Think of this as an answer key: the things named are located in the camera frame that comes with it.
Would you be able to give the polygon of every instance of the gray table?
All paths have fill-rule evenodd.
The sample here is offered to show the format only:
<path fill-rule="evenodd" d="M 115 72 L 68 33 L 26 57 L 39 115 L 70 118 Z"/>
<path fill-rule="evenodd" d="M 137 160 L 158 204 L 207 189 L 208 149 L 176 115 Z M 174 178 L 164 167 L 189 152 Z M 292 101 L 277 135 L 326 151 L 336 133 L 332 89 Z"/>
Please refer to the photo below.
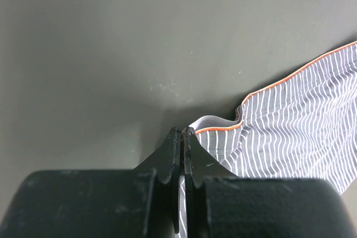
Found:
<path fill-rule="evenodd" d="M 357 0 L 0 0 L 0 215 L 34 170 L 132 168 L 171 126 L 232 119 L 357 39 L 356 17 Z"/>

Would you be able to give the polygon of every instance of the garment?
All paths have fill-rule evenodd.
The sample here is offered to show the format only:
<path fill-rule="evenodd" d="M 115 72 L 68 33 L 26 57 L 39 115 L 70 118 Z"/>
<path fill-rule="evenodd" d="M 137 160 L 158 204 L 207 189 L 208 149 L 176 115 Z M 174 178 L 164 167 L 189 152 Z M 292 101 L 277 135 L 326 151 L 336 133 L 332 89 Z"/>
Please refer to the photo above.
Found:
<path fill-rule="evenodd" d="M 249 94 L 236 114 L 190 125 L 225 168 L 243 178 L 321 178 L 342 194 L 357 176 L 357 42 Z M 184 184 L 181 196 L 183 238 Z"/>

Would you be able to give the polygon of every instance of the striped cloth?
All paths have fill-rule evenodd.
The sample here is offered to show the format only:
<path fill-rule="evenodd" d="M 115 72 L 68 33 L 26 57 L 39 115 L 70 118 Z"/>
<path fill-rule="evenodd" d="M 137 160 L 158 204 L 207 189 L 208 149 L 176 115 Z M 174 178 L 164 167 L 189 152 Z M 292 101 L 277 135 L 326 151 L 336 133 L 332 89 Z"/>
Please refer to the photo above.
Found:
<path fill-rule="evenodd" d="M 357 42 L 249 94 L 236 121 L 192 123 L 201 145 L 244 178 L 322 178 L 342 194 L 357 176 Z M 186 237 L 181 184 L 180 233 Z"/>

